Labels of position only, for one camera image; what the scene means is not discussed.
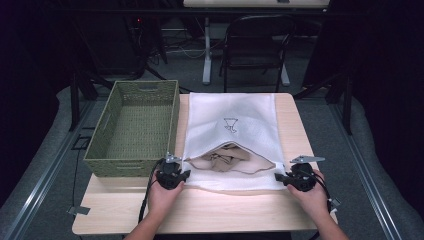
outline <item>wicker basket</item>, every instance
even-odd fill
[[[178,81],[117,81],[84,161],[97,177],[147,177],[175,151]]]

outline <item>white mesh bag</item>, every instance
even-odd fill
[[[209,190],[285,188],[274,94],[191,93],[182,162],[186,185]]]

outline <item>beige fabric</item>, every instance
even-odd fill
[[[216,172],[237,171],[253,174],[275,167],[275,164],[244,150],[236,144],[228,144],[199,158],[189,159],[195,168]]]

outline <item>dark background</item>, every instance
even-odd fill
[[[128,39],[122,37],[122,19],[113,22],[107,17],[80,18],[80,24],[92,33],[86,36],[90,39],[87,45],[66,18],[43,12],[44,7],[54,4],[6,1],[0,10],[1,204],[50,129],[59,104],[55,95],[70,84],[76,69],[96,73],[104,66],[130,73],[138,67]],[[334,0],[331,11],[366,10],[370,14],[357,21],[323,23],[304,84],[315,84],[342,69],[358,37],[366,37],[359,67],[351,76],[354,97],[364,106],[380,162],[404,198],[423,217],[421,9],[419,1]],[[116,30],[113,43],[102,41],[102,27]],[[121,51],[113,52],[108,44],[122,45]],[[96,60],[96,54],[102,54],[105,62]]]

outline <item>black chair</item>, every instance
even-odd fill
[[[244,16],[227,28],[219,76],[224,69],[224,92],[227,92],[227,69],[278,68],[275,92],[281,82],[286,46],[295,32],[289,16]]]

